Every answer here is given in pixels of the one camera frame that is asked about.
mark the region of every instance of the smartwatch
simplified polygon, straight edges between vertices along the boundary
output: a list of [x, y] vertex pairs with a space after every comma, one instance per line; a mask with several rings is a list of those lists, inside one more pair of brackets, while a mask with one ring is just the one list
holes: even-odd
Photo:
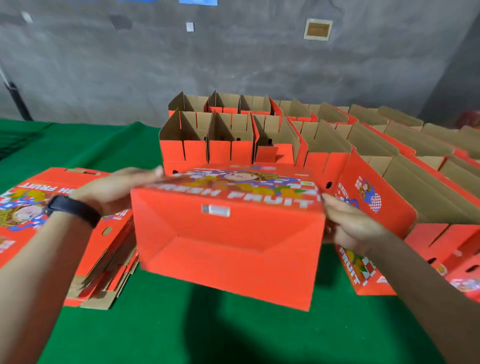
[[58, 194], [47, 205], [47, 216], [50, 217], [55, 211], [66, 212], [86, 221], [92, 229], [95, 229], [102, 216], [93, 207], [83, 202], [73, 200], [68, 196]]

